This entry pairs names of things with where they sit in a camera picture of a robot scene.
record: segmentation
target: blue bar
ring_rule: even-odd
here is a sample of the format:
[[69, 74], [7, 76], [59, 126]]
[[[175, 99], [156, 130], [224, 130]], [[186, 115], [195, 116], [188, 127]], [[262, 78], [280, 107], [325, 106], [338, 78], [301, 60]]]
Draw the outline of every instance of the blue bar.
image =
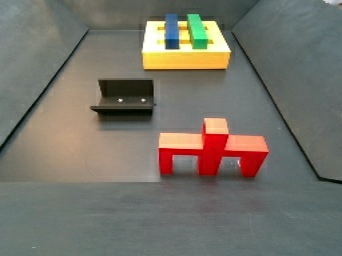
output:
[[179, 28], [176, 14], [166, 14], [166, 49], [179, 49]]

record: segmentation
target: red block structure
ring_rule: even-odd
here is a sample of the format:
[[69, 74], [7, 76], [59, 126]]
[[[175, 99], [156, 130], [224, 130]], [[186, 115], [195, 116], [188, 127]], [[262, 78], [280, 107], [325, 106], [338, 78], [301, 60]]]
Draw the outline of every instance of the red block structure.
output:
[[215, 176], [222, 157], [240, 157], [244, 177], [255, 177], [268, 154], [263, 136], [230, 135], [224, 118], [204, 118], [202, 134], [160, 133], [160, 174], [172, 174], [174, 155], [198, 156], [198, 174]]

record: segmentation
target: green block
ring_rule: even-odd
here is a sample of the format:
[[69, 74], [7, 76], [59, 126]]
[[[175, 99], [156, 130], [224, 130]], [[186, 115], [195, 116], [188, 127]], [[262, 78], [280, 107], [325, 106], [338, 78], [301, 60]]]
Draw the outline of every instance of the green block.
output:
[[199, 14], [187, 15], [187, 28], [192, 49], [207, 49], [208, 37]]

